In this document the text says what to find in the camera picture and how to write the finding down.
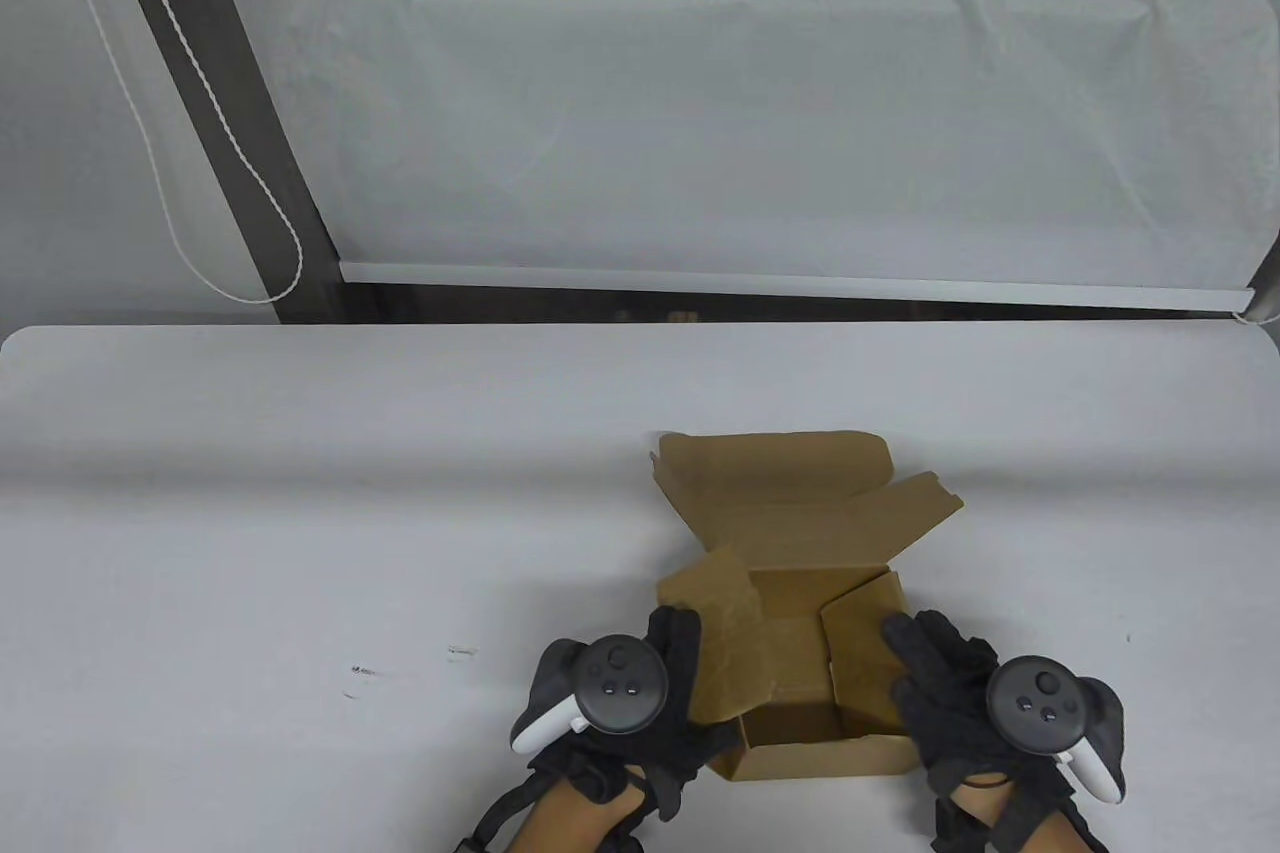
forearm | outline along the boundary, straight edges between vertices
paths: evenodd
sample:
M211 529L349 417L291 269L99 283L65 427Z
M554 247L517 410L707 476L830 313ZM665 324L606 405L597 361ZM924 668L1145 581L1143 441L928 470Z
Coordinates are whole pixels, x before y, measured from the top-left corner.
M970 816L992 826L1000 818L1011 794L1011 785L986 789L960 786L951 794L951 799ZM1023 853L1091 853L1091 850L1068 818L1061 813L1053 813L1027 840Z
M643 802L644 793L627 786L612 803L596 806L562 780L529 813L507 853L595 853L609 830Z

white table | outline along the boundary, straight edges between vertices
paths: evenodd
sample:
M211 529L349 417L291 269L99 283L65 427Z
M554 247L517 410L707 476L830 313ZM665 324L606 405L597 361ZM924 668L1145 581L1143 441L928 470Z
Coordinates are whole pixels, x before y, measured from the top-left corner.
M452 849L521 775L540 648L639 629L696 553L654 432L861 428L968 501L897 561L911 601L1124 697L1129 802L1082 802L1112 849L1268 848L1277 397L1230 321L24 330L0 847ZM920 853L927 824L913 777L707 775L648 840Z

cardboard box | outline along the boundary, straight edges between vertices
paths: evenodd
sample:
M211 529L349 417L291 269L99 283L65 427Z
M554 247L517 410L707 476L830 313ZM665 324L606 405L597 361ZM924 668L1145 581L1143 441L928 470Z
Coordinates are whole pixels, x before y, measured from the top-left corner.
M728 780L901 774L919 761L890 698L902 666L881 639L905 610L888 562L964 503L932 473L891 483L870 433L668 433L654 479L708 556L658 584L698 610L690 716L736 717Z

cardboard lid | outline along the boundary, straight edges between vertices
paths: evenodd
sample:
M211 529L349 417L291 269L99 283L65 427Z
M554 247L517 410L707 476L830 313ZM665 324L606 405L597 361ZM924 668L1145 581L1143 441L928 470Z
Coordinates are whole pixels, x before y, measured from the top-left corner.
M822 607L836 704L850 735L906 731L890 695L906 667L881 635L881 624L905 611L902 584L892 570Z
M707 549L750 569L882 565L964 503L932 473L886 485L872 433L756 433L658 443L654 479Z
M658 602L696 610L703 620L689 719L722 722L769 702L776 680L764 643L764 610L732 549L718 549L662 580Z

black glove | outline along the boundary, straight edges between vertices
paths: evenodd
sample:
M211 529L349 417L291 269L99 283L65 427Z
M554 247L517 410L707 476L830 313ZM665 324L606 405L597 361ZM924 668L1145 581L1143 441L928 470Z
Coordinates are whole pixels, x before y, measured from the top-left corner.
M628 817L627 834L654 809L663 822L676 816L685 784L707 762L739 743L733 722L699 726L689 721L701 637L703 622L694 610L654 610L645 642L667 667L667 703L662 712L639 733L612 735L588 729L566 734L534 757L530 767L558 772L593 803L616 799L628 783L641 786L645 803ZM627 766L640 767L643 780L628 774Z
M997 734L987 715L987 683L1000 657L984 639L964 639L936 610L914 619L896 613L884 621L884 642L908 669L892 689L893 702L938 794L938 853L1023 848L1053 812L1061 812L1094 853L1106 847L1089 833L1071 799L1074 790L1051 757L1025 753ZM1014 784L1009 807L989 831L950 797L978 774L998 772Z

